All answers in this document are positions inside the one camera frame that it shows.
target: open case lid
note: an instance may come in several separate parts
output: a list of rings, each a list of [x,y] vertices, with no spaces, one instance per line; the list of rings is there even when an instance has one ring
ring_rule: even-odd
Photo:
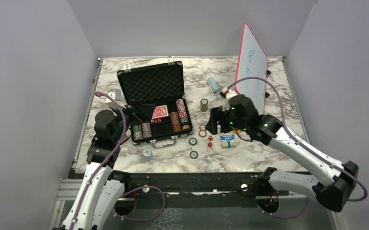
[[[136,99],[142,104],[172,101],[184,95],[183,63],[181,61],[124,70],[117,72],[126,102]]]

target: poker chip case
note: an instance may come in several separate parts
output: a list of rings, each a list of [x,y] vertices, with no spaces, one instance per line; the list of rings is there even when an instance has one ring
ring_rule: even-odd
[[[139,126],[142,126],[144,134],[148,133],[149,130],[143,130],[148,125],[144,127],[143,124],[138,122],[138,124],[133,124],[130,127],[134,145],[152,143],[155,149],[174,146],[177,138],[186,137],[193,133],[189,109],[184,99],[183,63],[181,61],[173,61],[172,59],[169,58],[168,63],[133,69],[130,68],[130,64],[126,63],[124,64],[124,70],[117,72],[118,81],[128,104],[130,104],[131,100],[136,99],[142,104],[154,104],[156,107],[166,105],[168,109],[169,116],[161,118],[162,121],[160,123],[150,124],[151,137],[139,134],[134,135],[135,132],[140,130]],[[179,99],[183,100],[185,112],[187,113],[187,119],[185,120],[185,125],[187,126],[183,126],[185,129],[181,131],[177,131],[177,127],[172,124],[174,119],[170,118],[170,114],[173,112],[176,113],[174,117],[177,117],[177,114],[182,115],[184,112],[182,107],[181,111],[179,111],[179,105],[176,104],[176,101]],[[172,139],[173,142],[157,146],[158,141],[167,139]]]

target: whiteboard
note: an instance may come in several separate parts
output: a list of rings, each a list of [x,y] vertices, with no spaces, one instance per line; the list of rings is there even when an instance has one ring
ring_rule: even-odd
[[[256,40],[249,26],[245,23],[239,48],[238,67],[235,81],[245,77],[266,79],[268,57]],[[263,114],[265,106],[266,83],[261,80],[244,80],[235,85],[237,93],[249,97],[259,114]]]

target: light blue object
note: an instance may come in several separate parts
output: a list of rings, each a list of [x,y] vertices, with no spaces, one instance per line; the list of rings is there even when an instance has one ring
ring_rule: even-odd
[[[208,85],[210,86],[210,89],[211,89],[211,92],[213,94],[217,94],[219,89],[218,89],[218,85],[217,83],[215,82],[214,78],[213,77],[209,77],[208,78]]]
[[[144,157],[145,157],[148,161],[150,161],[150,160],[152,160],[152,159],[153,159],[153,153],[152,153],[152,151],[151,151],[150,149],[144,149],[144,151],[143,151],[142,153],[143,153]]]

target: case handle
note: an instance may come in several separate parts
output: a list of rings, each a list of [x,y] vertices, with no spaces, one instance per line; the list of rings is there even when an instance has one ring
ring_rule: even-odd
[[[123,64],[123,71],[126,73],[126,72],[129,72],[131,71],[131,64],[130,63],[124,63]]]
[[[169,146],[174,146],[177,142],[177,136],[172,136],[171,137],[173,139],[173,143],[172,144],[167,144],[167,145],[161,145],[161,146],[157,146],[156,147],[156,140],[151,140],[150,143],[152,143],[152,146],[155,149],[161,149],[161,148],[165,148],[165,147],[169,147]]]
[[[173,56],[169,56],[168,57],[168,62],[169,62],[169,65],[174,65],[174,57]]]

